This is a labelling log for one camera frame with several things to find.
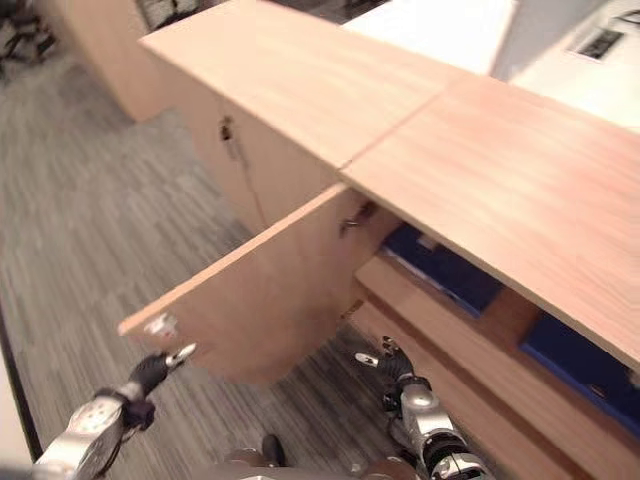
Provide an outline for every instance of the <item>lock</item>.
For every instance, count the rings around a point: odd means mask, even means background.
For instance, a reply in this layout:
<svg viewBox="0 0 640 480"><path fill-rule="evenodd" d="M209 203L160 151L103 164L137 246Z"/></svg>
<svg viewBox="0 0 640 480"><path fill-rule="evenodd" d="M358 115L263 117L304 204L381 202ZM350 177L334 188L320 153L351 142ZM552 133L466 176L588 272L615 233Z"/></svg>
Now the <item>lock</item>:
<svg viewBox="0 0 640 480"><path fill-rule="evenodd" d="M144 332L154 337L164 339L174 338L178 334L178 319L172 314L165 312L155 317L144 327Z"/></svg>

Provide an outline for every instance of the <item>light wood surface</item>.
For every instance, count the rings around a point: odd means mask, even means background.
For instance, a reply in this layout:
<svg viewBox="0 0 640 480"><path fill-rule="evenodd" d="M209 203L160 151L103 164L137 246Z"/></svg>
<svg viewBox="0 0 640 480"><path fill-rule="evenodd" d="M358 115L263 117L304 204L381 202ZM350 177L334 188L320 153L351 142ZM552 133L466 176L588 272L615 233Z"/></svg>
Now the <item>light wood surface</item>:
<svg viewBox="0 0 640 480"><path fill-rule="evenodd" d="M200 159L231 205L238 219L254 234L267 227L256 192L252 188L242 159L232 158L220 137L225 117L224 100L200 82L171 65L157 61L166 80L167 91L180 111Z"/></svg>
<svg viewBox="0 0 640 480"><path fill-rule="evenodd" d="M234 141L267 226L336 183L333 169L244 109L223 100L223 110L232 121Z"/></svg>
<svg viewBox="0 0 640 480"><path fill-rule="evenodd" d="M474 77L342 173L640 369L637 135Z"/></svg>
<svg viewBox="0 0 640 480"><path fill-rule="evenodd" d="M125 320L121 334L160 348L198 343L194 362L236 381L274 381L331 337L350 306L355 270L398 220L381 210L340 236L364 198L337 184ZM173 338L145 326L178 319Z"/></svg>
<svg viewBox="0 0 640 480"><path fill-rule="evenodd" d="M155 65L138 40L149 33L135 0L38 0L38 8L133 120L168 106Z"/></svg>
<svg viewBox="0 0 640 480"><path fill-rule="evenodd" d="M333 167L469 75L260 0L232 0L142 44Z"/></svg>
<svg viewBox="0 0 640 480"><path fill-rule="evenodd" d="M476 322L491 325L493 318L471 319L444 294L416 286L380 257L362 267L357 278L595 478L637 478L640 448L631 435L579 395L561 394L562 382L538 376L514 348L500 348L474 327ZM490 311L501 316L510 309Z"/></svg>
<svg viewBox="0 0 640 480"><path fill-rule="evenodd" d="M561 466L558 452L548 442L546 450L536 443L540 435L530 425L514 425L509 415L500 411L507 411L508 407L487 395L475 379L465 375L419 332L389 318L369 302L352 315L350 322L374 345L380 344L383 335L394 338L411 358L416 374L429 379L455 422L518 478L578 478L575 468Z"/></svg>

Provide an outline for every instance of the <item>cabinet handle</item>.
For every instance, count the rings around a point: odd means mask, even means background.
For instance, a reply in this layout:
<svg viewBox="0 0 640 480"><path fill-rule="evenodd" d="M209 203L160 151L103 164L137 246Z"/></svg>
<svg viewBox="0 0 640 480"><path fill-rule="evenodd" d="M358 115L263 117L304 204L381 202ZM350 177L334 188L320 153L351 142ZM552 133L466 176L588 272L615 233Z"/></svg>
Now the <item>cabinet handle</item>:
<svg viewBox="0 0 640 480"><path fill-rule="evenodd" d="M249 168L249 162L244 155L244 150L240 141L233 133L233 119L224 117L220 122L220 140L227 149L229 158L235 162L240 162L245 168Z"/></svg>
<svg viewBox="0 0 640 480"><path fill-rule="evenodd" d="M378 210L378 205L373 202L363 204L352 218L346 218L340 224L340 238L347 234L351 228L356 228L369 220Z"/></svg>
<svg viewBox="0 0 640 480"><path fill-rule="evenodd" d="M593 383L590 383L589 385L587 385L587 387L589 388L589 390L591 390L593 393L595 393L596 395L598 395L600 398L607 398L607 395L604 393L604 389L598 385L595 385Z"/></svg>

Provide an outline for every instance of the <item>robotic hand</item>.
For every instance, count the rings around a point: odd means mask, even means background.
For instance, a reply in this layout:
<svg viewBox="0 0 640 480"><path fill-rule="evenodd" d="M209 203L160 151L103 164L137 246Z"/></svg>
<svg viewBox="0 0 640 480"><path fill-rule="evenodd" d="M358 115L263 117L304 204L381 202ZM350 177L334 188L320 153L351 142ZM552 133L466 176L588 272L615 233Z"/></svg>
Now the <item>robotic hand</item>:
<svg viewBox="0 0 640 480"><path fill-rule="evenodd" d="M402 418L419 469L430 480L493 480L482 461L470 452L429 381L415 375L411 360L393 339L382 340L384 357L356 353L356 360L393 380L392 391L383 398L384 408Z"/></svg>
<svg viewBox="0 0 640 480"><path fill-rule="evenodd" d="M67 429L56 438L33 467L36 480L93 480L104 476L121 445L154 420L149 395L169 373L195 351L189 345L174 355L151 355L117 389L103 388L75 411Z"/></svg>

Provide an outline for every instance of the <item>wooden shelf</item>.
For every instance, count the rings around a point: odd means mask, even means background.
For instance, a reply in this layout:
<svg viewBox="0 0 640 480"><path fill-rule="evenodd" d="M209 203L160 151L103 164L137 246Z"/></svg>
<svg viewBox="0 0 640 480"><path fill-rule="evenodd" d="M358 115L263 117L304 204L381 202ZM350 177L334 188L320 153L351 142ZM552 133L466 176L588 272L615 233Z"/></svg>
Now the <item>wooden shelf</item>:
<svg viewBox="0 0 640 480"><path fill-rule="evenodd" d="M356 276L590 475L637 478L638 442L518 349L537 313L530 302L505 287L485 314L473 319L444 294L380 255Z"/></svg>

